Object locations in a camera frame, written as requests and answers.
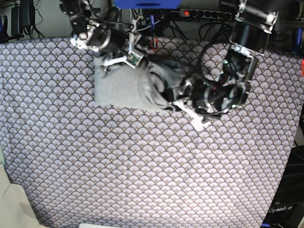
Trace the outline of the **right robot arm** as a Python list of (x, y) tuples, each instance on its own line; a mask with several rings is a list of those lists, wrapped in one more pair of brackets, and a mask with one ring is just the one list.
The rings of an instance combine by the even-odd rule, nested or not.
[(100, 9), (89, 0), (61, 0), (59, 7), (69, 18), (71, 43), (78, 49), (128, 53), (141, 37), (136, 20), (120, 21), (121, 10), (117, 6), (111, 6), (105, 16), (99, 16)]

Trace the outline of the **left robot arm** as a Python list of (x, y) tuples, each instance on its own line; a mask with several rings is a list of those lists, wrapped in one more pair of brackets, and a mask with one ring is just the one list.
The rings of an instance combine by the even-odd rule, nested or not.
[(281, 3), (280, 0), (241, 0), (218, 79), (214, 81), (205, 76), (202, 62), (207, 50), (221, 43), (215, 39), (203, 47), (198, 57), (199, 78), (187, 78), (180, 86), (163, 92), (170, 106), (183, 109), (183, 105), (191, 101), (196, 114), (220, 118), (223, 113), (244, 105), (258, 64), (256, 55), (264, 54), (267, 48)]

